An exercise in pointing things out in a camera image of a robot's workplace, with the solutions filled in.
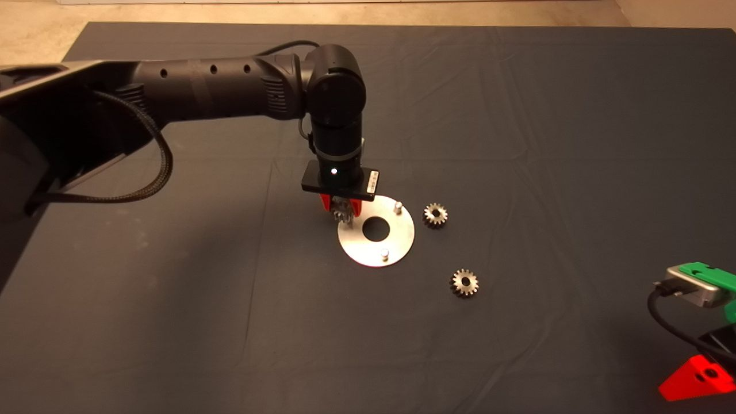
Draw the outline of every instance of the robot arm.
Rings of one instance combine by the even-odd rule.
[[[359,200],[375,196],[378,172],[361,167],[361,72],[347,49],[324,45],[304,60],[256,55],[0,69],[0,155],[33,160],[14,166],[17,174],[32,177],[15,186],[14,200],[25,204],[34,193],[53,189],[52,183],[70,189],[151,140],[129,113],[101,102],[95,95],[101,92],[133,104],[158,128],[182,120],[288,120],[309,113],[316,160],[307,166],[302,188],[322,194],[328,209],[333,201],[351,200],[334,205],[352,206],[356,214]]]

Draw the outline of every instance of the gear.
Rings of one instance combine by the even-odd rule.
[[[335,221],[344,223],[350,223],[353,221],[353,215],[350,212],[333,210],[332,214],[335,217]]]
[[[450,279],[450,288],[461,298],[469,298],[478,292],[478,278],[467,269],[460,269]]]
[[[355,216],[353,206],[350,205],[350,200],[343,197],[332,197],[332,201],[330,202],[330,211],[332,211],[335,221],[339,222],[351,223]]]
[[[422,221],[431,228],[440,228],[447,222],[447,209],[441,204],[432,203],[425,207]]]

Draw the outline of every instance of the circular metal plate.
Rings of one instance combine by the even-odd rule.
[[[400,210],[396,207],[393,198],[377,195],[372,202],[363,202],[360,217],[355,217],[352,223],[338,223],[337,237],[351,259],[363,266],[384,267],[406,256],[414,243],[414,221],[406,207],[401,206]],[[371,217],[380,217],[389,224],[389,235],[379,242],[363,234],[363,223]]]

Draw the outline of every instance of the table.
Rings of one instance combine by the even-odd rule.
[[[736,36],[727,29],[89,24],[67,60],[347,46],[364,163],[417,235],[357,265],[296,122],[164,130],[174,175],[120,206],[51,206],[0,295],[9,413],[724,413],[657,385],[695,350],[650,319],[665,268],[736,270]],[[302,56],[307,49],[296,49]],[[79,187],[122,193],[153,146]],[[431,231],[423,207],[444,203]],[[478,274],[477,297],[451,294]],[[694,334],[724,324],[684,301]]]

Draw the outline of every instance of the beige floor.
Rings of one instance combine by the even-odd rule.
[[[89,21],[734,28],[736,1],[61,6],[55,0],[0,0],[0,65],[61,60]]]

